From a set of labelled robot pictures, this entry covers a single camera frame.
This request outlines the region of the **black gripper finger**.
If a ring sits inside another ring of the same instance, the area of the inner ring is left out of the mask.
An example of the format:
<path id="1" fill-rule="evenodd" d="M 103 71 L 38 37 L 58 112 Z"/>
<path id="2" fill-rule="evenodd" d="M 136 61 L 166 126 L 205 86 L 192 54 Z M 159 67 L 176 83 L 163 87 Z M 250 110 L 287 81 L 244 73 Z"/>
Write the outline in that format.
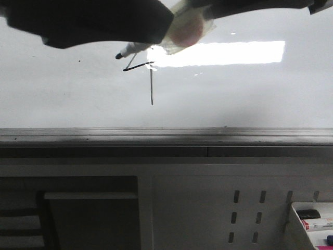
<path id="1" fill-rule="evenodd" d="M 210 6 L 214 19 L 226 16 L 236 15 L 254 10 L 273 9 L 273 8 L 290 8 L 302 9 L 307 8 L 310 14 L 332 7 L 332 1 L 303 1 L 303 0 L 239 0 L 239 1 L 190 1 L 194 7 Z"/>
<path id="2" fill-rule="evenodd" d="M 160 1 L 1 1 L 1 16 L 60 49 L 102 41 L 160 43 L 174 19 Z"/>

